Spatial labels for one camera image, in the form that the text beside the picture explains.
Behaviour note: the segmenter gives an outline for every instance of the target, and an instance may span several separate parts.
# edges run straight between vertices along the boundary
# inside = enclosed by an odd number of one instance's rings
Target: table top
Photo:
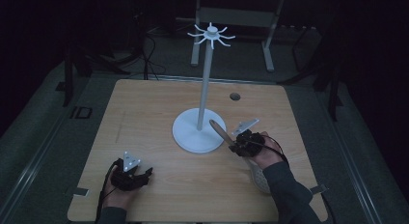
[[[247,164],[227,143],[207,154],[189,153],[176,143],[174,120],[183,111],[199,107],[201,89],[200,82],[119,80],[78,184],[90,189],[89,194],[73,197],[69,220],[95,220],[105,174],[112,162],[128,151],[142,159],[139,174],[153,167],[150,183],[138,192],[128,221],[277,221],[273,199],[254,186]],[[240,94],[241,99],[230,99],[231,93]],[[265,130],[274,137],[283,147],[295,179],[308,188],[316,186],[283,87],[210,83],[206,109],[222,117],[228,133],[239,122],[259,119],[251,130]],[[327,219],[321,196],[314,195],[311,206],[322,221]]]

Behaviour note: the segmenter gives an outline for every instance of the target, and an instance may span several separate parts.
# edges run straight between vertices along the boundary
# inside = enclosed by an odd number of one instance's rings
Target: person's right hand
[[[281,151],[279,145],[267,137],[268,136],[267,132],[264,131],[261,133],[261,135],[264,138],[265,146],[273,148],[274,150],[277,150],[278,152]],[[283,161],[282,158],[278,154],[266,148],[262,148],[261,152],[259,152],[258,155],[251,157],[251,159],[255,161],[255,163],[259,166],[260,169],[265,169],[266,167],[272,164]]]

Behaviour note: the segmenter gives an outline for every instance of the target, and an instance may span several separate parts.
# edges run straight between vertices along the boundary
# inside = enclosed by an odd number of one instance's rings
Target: sleeve
[[[102,209],[98,224],[124,224],[126,220],[126,210],[115,207]]]
[[[271,196],[279,212],[279,223],[320,223],[310,207],[313,194],[297,182],[285,162],[272,164],[263,170]]]

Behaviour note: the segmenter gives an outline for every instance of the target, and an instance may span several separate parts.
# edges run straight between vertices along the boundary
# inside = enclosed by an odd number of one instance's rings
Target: wooden table
[[[246,163],[226,143],[208,154],[192,154],[172,135],[175,118],[198,107],[200,82],[119,80],[108,103],[75,196],[68,211],[72,221],[93,221],[105,174],[113,161],[129,151],[142,159],[141,171],[153,167],[148,186],[137,195],[127,219],[150,222],[277,221],[273,199],[254,186]],[[239,93],[241,99],[230,99]],[[280,86],[210,83],[206,108],[219,114],[231,133],[242,121],[259,123],[283,147],[291,170],[311,188],[316,180],[286,91]],[[324,221],[321,196],[311,206]]]

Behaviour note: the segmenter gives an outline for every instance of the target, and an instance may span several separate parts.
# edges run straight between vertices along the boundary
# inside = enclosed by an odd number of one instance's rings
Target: person's left hand
[[[116,208],[122,208],[124,210],[128,210],[133,200],[135,199],[136,194],[139,191],[139,188],[134,189],[132,191],[122,191],[116,188],[114,185],[112,185],[111,177],[114,171],[117,169],[117,167],[118,166],[114,166],[114,168],[111,171],[111,174],[109,175],[109,179],[106,182],[105,190],[104,190],[104,196],[106,197],[103,200],[102,208],[116,207]]]

